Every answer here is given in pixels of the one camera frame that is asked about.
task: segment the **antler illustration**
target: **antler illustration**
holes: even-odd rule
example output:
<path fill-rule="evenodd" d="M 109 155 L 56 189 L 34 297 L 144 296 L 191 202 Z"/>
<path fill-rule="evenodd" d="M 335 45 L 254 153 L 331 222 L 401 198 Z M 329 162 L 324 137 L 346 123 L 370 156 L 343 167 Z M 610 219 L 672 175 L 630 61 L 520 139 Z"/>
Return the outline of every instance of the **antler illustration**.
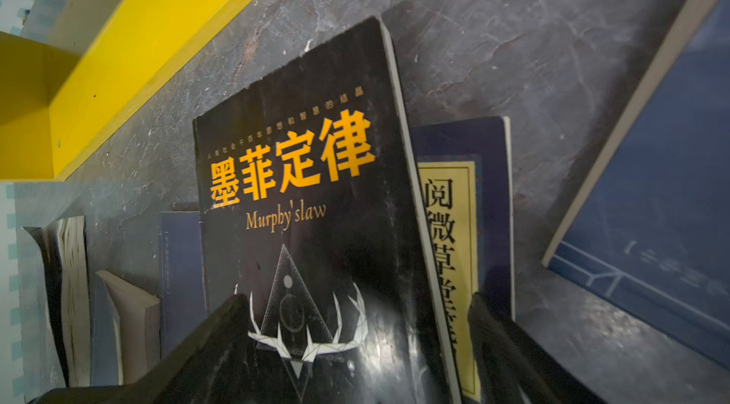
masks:
<path fill-rule="evenodd" d="M 365 341 L 365 337 L 367 336 L 367 316 L 365 314 L 365 302 L 363 301 L 363 296 L 360 293 L 358 285 L 354 282 L 352 283 L 352 285 L 355 286 L 357 300 L 355 301 L 354 299 L 352 299 L 350 295 L 348 295 L 348 299 L 351 301 L 351 303 L 354 305 L 359 313 L 358 324 L 355 327 L 355 334 L 352 335 L 352 340 L 345 343 L 340 342 L 340 334 L 342 334 L 342 314 L 340 313 L 340 303 L 337 301 L 337 296 L 332 293 L 332 297 L 334 298 L 334 308 L 337 312 L 337 331 L 334 333 L 334 337 L 331 343 L 320 344 L 312 342 L 312 335 L 309 333 L 309 327 L 307 326 L 306 349 L 305 353 L 302 355 L 302 362 L 314 363 L 317 355 L 346 352 L 347 350 L 355 349 L 361 346 Z M 251 325 L 253 326 L 255 333 L 248 332 L 248 337 L 262 344 L 274 347 L 275 349 L 277 349 L 280 357 L 290 360 L 291 355 L 289 354 L 289 351 L 286 348 L 286 345 L 284 345 L 284 342 L 281 338 L 281 325 L 277 324 L 277 337 L 265 336 L 261 334 L 259 326 L 256 324 L 256 320 L 253 318 L 253 293 L 251 293 L 251 304 L 249 305 L 249 307 L 251 309 Z"/>

